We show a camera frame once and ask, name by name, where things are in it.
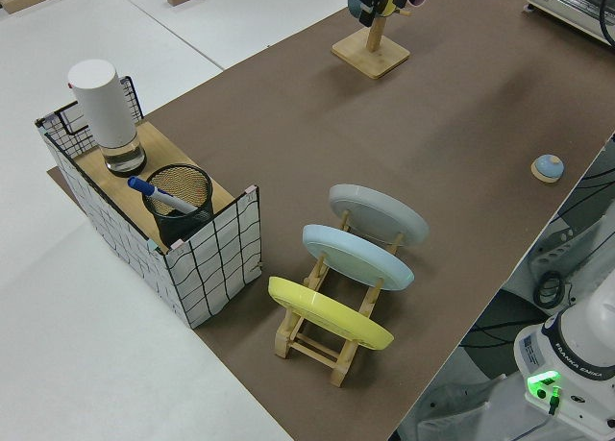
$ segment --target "green light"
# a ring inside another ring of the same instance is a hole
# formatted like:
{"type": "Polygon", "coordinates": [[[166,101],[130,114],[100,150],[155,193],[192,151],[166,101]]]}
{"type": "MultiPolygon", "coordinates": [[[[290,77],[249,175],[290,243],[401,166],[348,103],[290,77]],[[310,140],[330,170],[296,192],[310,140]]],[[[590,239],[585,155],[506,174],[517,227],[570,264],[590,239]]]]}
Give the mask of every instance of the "green light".
{"type": "Polygon", "coordinates": [[[542,374],[528,377],[528,385],[535,385],[545,380],[557,380],[559,379],[559,373],[556,371],[547,371],[542,374]]]}

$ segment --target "light blue plate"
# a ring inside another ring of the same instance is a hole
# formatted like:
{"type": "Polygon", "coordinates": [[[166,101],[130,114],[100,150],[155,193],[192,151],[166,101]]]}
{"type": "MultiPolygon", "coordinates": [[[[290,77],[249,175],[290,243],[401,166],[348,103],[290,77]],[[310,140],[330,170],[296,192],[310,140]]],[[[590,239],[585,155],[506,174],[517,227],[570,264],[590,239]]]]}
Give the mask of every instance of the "light blue plate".
{"type": "Polygon", "coordinates": [[[383,290],[402,290],[414,281],[412,271],[382,247],[354,234],[323,225],[304,226],[304,245],[316,258],[348,278],[383,290]]]}
{"type": "Polygon", "coordinates": [[[400,246],[418,244],[430,233],[427,222],[397,199],[357,184],[336,184],[329,191],[329,204],[341,218],[350,212],[348,224],[353,230],[379,242],[391,244],[399,233],[400,246]]]}

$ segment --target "marker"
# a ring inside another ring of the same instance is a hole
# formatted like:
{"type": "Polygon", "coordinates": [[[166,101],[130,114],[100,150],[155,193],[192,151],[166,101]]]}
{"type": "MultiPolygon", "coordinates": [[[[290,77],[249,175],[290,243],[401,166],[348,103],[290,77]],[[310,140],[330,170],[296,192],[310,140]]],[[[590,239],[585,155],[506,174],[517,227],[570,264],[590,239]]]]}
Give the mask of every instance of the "marker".
{"type": "Polygon", "coordinates": [[[167,193],[163,189],[157,188],[152,184],[148,184],[139,177],[131,177],[128,179],[128,186],[132,189],[140,191],[145,196],[152,199],[156,199],[164,204],[167,204],[171,208],[178,210],[181,213],[191,213],[197,208],[190,203],[187,203],[183,199],[176,198],[172,194],[167,193]]]}

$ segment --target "yellow plate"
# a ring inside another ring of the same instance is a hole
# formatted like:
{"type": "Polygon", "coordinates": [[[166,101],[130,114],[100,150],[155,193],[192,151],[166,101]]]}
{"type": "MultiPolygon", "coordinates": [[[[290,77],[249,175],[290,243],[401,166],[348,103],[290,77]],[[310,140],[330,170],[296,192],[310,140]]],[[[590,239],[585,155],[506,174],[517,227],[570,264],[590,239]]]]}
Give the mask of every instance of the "yellow plate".
{"type": "Polygon", "coordinates": [[[358,311],[296,282],[272,276],[269,295],[315,325],[365,348],[382,350],[393,341],[389,331],[358,311]]]}

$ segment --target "grid pattern basket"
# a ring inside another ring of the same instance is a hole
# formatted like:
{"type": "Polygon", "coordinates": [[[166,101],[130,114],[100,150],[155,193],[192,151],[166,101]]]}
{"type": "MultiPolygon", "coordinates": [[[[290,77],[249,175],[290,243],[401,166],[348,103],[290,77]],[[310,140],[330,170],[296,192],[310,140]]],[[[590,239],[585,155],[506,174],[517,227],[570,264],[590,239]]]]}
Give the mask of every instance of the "grid pattern basket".
{"type": "MultiPolygon", "coordinates": [[[[136,121],[143,118],[130,77],[121,79],[136,121]]],[[[190,328],[219,312],[260,275],[258,187],[248,187],[184,244],[164,254],[74,160],[96,148],[77,102],[36,121],[81,208],[99,234],[190,328]]]]}

